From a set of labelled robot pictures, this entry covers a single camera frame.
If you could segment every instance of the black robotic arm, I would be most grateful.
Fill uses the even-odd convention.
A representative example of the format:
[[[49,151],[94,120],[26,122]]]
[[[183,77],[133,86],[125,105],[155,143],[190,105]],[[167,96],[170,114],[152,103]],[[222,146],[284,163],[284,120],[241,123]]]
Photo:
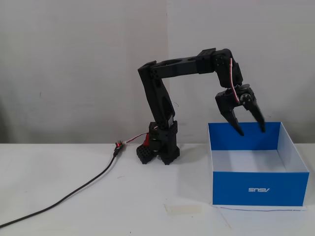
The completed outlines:
[[[147,164],[156,155],[160,155],[165,165],[179,156],[176,143],[177,122],[175,111],[168,92],[162,82],[163,78],[191,74],[218,74],[220,85],[226,91],[216,95],[220,113],[240,134],[244,135],[233,109],[244,106],[257,120],[262,132],[265,132],[265,121],[257,105],[254,92],[249,85],[242,85],[243,77],[238,63],[228,49],[216,51],[215,48],[203,50],[199,55],[149,62],[138,69],[146,97],[155,122],[149,126],[149,134],[144,144],[137,148],[137,155],[143,164]]]

